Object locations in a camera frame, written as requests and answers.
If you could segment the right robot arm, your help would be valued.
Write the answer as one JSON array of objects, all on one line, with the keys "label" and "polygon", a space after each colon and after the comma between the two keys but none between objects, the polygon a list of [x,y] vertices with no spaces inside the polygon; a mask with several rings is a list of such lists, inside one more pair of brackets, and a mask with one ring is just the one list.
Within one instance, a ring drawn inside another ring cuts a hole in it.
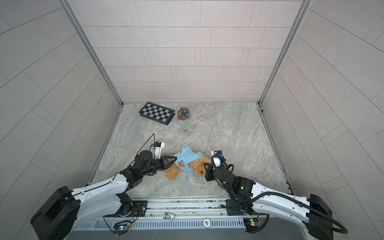
[{"label": "right robot arm", "polygon": [[317,195],[293,196],[235,176],[225,166],[205,163],[206,180],[215,180],[229,194],[232,209],[246,215],[270,215],[295,223],[319,240],[334,238],[332,210]]}]

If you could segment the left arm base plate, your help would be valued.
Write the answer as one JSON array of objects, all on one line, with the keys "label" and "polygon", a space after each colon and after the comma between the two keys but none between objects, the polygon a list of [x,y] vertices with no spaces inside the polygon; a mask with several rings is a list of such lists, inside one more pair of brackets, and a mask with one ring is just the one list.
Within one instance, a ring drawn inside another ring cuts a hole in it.
[{"label": "left arm base plate", "polygon": [[147,210],[148,201],[131,201],[130,204],[124,203],[115,214],[106,215],[107,218],[133,218],[144,217]]}]

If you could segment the light blue bear hoodie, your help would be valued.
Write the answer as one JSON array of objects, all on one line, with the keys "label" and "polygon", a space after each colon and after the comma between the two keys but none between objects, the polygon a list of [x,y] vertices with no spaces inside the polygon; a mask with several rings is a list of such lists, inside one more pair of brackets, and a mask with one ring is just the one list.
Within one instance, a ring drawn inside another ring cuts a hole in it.
[{"label": "light blue bear hoodie", "polygon": [[177,158],[175,164],[178,166],[178,168],[189,174],[190,177],[193,177],[195,175],[195,170],[193,170],[189,164],[205,156],[201,152],[193,152],[188,145],[184,145],[181,151],[177,153],[175,157]]}]

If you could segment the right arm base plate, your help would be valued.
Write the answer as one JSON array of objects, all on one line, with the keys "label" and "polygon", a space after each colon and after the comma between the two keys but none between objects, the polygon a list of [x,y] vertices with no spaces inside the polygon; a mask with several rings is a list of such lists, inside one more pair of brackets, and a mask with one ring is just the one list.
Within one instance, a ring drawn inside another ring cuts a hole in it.
[{"label": "right arm base plate", "polygon": [[252,210],[251,207],[239,207],[231,199],[226,200],[226,205],[222,205],[227,210],[229,216],[258,216],[259,213]]}]

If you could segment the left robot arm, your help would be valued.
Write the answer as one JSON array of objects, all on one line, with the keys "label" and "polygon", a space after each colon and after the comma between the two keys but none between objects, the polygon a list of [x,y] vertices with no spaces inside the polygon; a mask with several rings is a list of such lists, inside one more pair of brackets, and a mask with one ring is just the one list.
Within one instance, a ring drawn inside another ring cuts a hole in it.
[{"label": "left robot arm", "polygon": [[134,214],[127,191],[140,184],[144,176],[166,170],[176,160],[174,156],[154,159],[153,153],[145,150],[136,155],[132,166],[112,178],[82,188],[57,189],[30,220],[38,239],[62,240],[72,230],[92,220]]}]

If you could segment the brown teddy bear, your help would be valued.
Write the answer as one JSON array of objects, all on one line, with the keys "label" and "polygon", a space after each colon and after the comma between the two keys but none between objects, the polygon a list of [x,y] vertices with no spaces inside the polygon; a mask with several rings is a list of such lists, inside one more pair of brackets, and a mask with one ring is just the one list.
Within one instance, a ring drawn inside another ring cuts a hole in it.
[{"label": "brown teddy bear", "polygon": [[210,163],[211,160],[207,157],[199,158],[187,164],[184,160],[177,160],[170,168],[164,170],[166,178],[173,181],[177,178],[180,172],[186,172],[190,177],[202,177],[206,175],[206,167],[204,164]]}]

